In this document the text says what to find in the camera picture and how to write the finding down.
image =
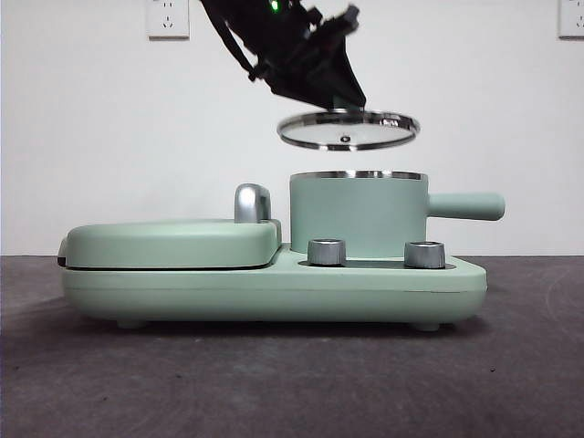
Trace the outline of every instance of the mint green appliance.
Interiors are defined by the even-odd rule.
[[[479,310],[486,272],[425,242],[426,218],[495,220],[505,205],[493,193],[429,196],[427,187],[410,172],[295,175],[292,245],[282,244],[270,194],[255,184],[237,189],[234,219],[81,226],[59,250],[65,296],[121,328],[269,320],[436,330]],[[368,203],[377,210],[355,208]]]

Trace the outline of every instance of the pot lid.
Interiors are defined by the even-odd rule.
[[[286,143],[320,151],[390,148],[416,138],[420,124],[393,112],[334,109],[282,120],[277,133]]]

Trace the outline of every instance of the white wall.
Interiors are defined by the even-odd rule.
[[[506,197],[499,223],[431,219],[450,253],[584,254],[584,42],[557,40],[556,1],[355,3],[368,106],[422,124],[394,150],[282,143],[277,122],[313,108],[249,83],[197,1],[190,41],[150,42],[142,0],[4,0],[3,254],[55,254],[80,224],[232,217],[242,182],[287,235],[290,174],[373,168]]]

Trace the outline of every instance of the knob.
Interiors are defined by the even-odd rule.
[[[444,244],[440,242],[408,242],[403,249],[403,263],[418,269],[446,267]]]
[[[345,241],[314,239],[308,242],[308,262],[316,266],[343,266],[347,262]]]

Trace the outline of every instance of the electrical socket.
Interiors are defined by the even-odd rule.
[[[146,28],[150,38],[188,38],[189,0],[145,0]]]
[[[560,38],[584,38],[584,0],[559,0]]]

